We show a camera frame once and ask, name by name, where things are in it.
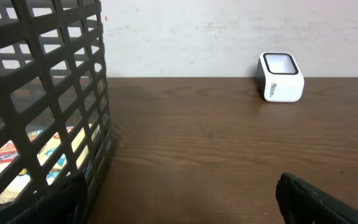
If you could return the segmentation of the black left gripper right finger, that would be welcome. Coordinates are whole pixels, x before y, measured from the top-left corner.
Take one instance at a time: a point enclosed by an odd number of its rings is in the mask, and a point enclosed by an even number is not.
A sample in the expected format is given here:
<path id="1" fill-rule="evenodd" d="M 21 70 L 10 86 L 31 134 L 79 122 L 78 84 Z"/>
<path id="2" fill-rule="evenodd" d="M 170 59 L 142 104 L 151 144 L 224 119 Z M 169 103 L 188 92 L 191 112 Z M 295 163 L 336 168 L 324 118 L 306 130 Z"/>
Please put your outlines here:
<path id="1" fill-rule="evenodd" d="M 275 197 L 285 223 L 358 223 L 358 210 L 289 172 L 281 175 Z"/>

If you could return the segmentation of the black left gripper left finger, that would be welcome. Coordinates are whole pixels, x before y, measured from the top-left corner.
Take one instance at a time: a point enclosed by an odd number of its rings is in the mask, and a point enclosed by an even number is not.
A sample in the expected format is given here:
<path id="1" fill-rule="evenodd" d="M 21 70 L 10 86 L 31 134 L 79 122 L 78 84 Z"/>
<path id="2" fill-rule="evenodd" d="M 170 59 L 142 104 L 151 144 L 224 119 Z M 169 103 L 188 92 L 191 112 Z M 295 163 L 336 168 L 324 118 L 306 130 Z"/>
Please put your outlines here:
<path id="1" fill-rule="evenodd" d="M 88 194 L 83 174 L 67 177 L 64 184 L 21 202 L 9 223 L 81 223 Z"/>

